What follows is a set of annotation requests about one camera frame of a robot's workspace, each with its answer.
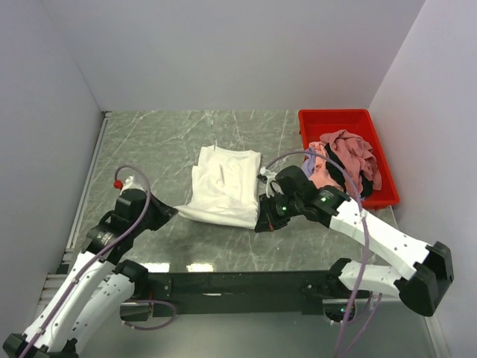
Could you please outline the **white t shirt red print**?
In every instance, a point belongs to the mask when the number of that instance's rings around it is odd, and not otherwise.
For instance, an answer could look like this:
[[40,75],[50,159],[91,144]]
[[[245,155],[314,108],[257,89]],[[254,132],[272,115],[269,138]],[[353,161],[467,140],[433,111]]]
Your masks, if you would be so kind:
[[197,222],[253,229],[258,220],[257,196],[262,155],[202,147],[192,168],[192,198],[177,206],[180,216]]

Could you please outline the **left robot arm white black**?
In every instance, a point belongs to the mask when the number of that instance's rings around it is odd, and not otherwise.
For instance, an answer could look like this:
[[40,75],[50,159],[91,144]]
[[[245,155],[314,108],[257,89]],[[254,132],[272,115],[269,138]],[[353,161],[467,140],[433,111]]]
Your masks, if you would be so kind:
[[150,306],[149,271],[122,257],[134,239],[156,231],[177,215],[143,189],[126,189],[86,235],[73,268],[48,306],[23,332],[3,344],[8,357],[77,357],[101,322],[125,301]]

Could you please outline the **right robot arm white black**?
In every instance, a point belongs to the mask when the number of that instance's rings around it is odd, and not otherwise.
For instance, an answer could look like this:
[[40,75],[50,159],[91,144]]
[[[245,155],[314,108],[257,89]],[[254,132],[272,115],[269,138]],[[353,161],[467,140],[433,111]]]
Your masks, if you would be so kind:
[[387,262],[386,266],[362,266],[340,259],[329,271],[331,295],[342,298],[358,288],[399,298],[419,315],[434,315],[454,279],[452,254],[446,245],[430,245],[397,230],[333,186],[317,188],[297,166],[277,174],[261,168],[257,178],[271,192],[259,197],[255,232],[279,230],[291,218],[303,216],[354,239]]

